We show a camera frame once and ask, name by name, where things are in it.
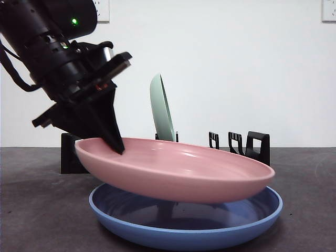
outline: white wall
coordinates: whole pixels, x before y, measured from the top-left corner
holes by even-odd
[[[110,24],[80,41],[111,40],[132,66],[115,78],[125,137],[153,138],[149,84],[163,75],[182,142],[207,132],[267,132],[272,146],[336,146],[336,24],[320,0],[115,0]],[[28,80],[28,73],[16,64]],[[31,120],[52,104],[24,93],[2,69],[2,146],[59,146],[60,131]]]

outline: green led light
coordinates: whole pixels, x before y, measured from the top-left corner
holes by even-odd
[[[69,48],[65,42],[61,42],[60,44],[61,44],[61,47],[63,47],[64,49],[68,49]]]
[[[75,18],[73,18],[73,19],[71,20],[71,22],[72,22],[73,25],[78,25],[78,20],[75,19]]]

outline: pink plate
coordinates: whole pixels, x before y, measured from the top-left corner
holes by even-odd
[[[168,201],[222,203],[251,197],[274,170],[226,151],[183,143],[123,138],[119,155],[101,138],[76,141],[80,162],[98,179],[120,189]]]

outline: cable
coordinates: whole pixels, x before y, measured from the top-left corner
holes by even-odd
[[[6,52],[8,52],[10,55],[12,55],[14,58],[16,58],[16,59],[18,59],[18,60],[20,60],[21,62],[22,62],[22,60],[21,60],[21,58],[19,57],[19,56],[17,56],[15,53],[13,53],[13,52],[11,52],[8,48],[6,48],[4,45],[2,45],[3,47],[4,47],[4,49],[5,49],[5,51]]]
[[[40,85],[30,86],[24,82],[24,80],[20,77],[19,73],[15,70],[12,62],[8,58],[1,40],[0,40],[0,62],[4,66],[6,71],[9,73],[13,81],[26,92],[32,92],[41,87]]]

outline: mint green plate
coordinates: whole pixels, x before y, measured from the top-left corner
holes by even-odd
[[[151,105],[156,133],[160,140],[176,142],[176,135],[173,128],[166,92],[160,74],[157,74],[150,86]]]

